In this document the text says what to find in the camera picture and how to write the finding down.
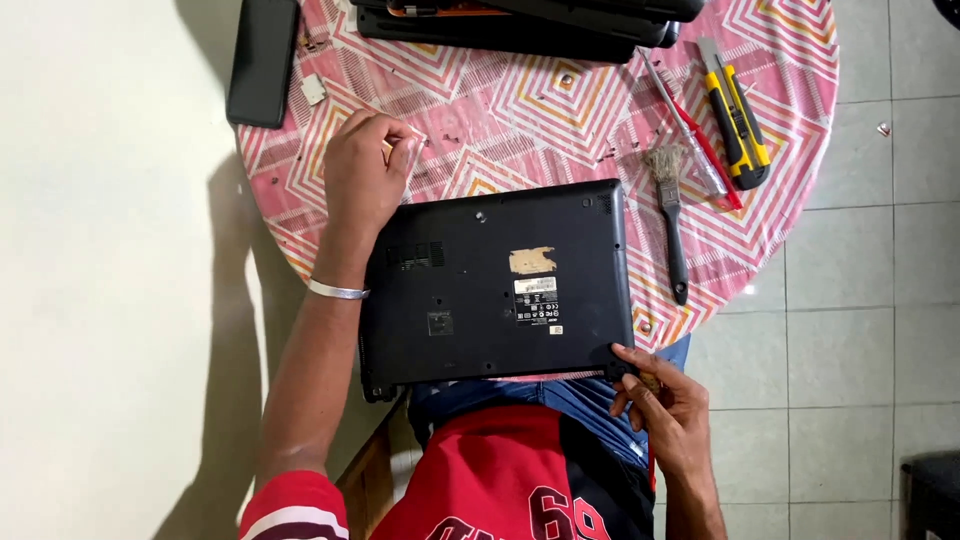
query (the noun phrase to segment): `yellow utility knife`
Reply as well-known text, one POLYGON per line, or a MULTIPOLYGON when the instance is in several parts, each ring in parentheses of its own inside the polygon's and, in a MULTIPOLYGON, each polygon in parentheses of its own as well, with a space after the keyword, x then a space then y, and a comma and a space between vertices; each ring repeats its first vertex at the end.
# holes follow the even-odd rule
POLYGON ((727 151, 730 176, 741 190, 753 189, 763 184, 770 173, 770 156, 760 126, 733 66, 724 65, 716 41, 699 37, 697 44, 707 66, 707 93, 727 151))

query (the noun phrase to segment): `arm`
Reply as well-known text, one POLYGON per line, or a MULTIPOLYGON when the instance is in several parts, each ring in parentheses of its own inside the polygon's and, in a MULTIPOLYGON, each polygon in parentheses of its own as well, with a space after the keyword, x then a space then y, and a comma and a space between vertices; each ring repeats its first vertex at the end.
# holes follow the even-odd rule
MULTIPOLYGON (((361 110, 327 144, 329 220, 313 279, 362 289, 380 229, 403 194, 413 132, 399 120, 361 110), (389 162, 383 141, 396 142, 389 162)), ((326 474, 325 462, 347 400, 360 301, 307 292, 267 397, 255 490, 287 471, 326 474)))
POLYGON ((670 362, 613 345, 613 352, 663 385, 654 395, 633 375, 614 385, 611 414, 619 416, 629 401, 634 431, 647 429, 667 486, 666 536, 670 540, 726 540, 713 467, 707 390, 670 362))

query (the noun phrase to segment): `silver bracelet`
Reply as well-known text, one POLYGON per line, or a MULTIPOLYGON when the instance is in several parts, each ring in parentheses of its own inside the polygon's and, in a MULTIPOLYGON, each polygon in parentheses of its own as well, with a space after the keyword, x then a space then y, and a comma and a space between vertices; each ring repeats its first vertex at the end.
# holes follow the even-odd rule
POLYGON ((370 296, 369 290, 360 290, 360 289, 343 289, 340 287, 331 287, 330 285, 324 285, 317 280, 310 280, 308 285, 310 290, 321 295, 328 296, 330 298, 343 298, 344 300, 363 300, 370 296))

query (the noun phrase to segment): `brush bristles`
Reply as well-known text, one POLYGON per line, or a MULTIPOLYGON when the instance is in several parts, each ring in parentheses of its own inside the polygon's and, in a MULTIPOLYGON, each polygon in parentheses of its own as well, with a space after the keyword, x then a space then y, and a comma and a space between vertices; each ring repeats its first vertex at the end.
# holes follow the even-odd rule
POLYGON ((668 144, 644 152, 643 162, 650 167, 650 172, 658 183, 676 182, 680 178, 680 165, 683 156, 683 146, 668 144))

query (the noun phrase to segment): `person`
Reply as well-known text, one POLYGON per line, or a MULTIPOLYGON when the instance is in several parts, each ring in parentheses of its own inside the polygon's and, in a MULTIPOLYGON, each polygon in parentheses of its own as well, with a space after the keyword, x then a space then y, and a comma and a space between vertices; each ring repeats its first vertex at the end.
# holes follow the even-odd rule
MULTIPOLYGON (((328 221, 313 280, 333 290, 363 289, 373 243, 403 195, 415 144, 403 122, 366 110, 330 139, 328 221), (384 140, 394 145, 388 159, 384 140)), ((324 463, 345 406, 361 303, 328 294, 307 292, 273 381, 243 540, 349 536, 344 499, 324 463)), ((687 343, 674 348, 680 360, 687 343)), ((710 463, 707 391, 663 357, 619 344, 612 351, 656 377, 659 395, 629 374, 614 384, 415 386, 408 414, 424 454, 372 538, 652 538, 648 450, 667 487, 667 537, 726 538, 710 463)))

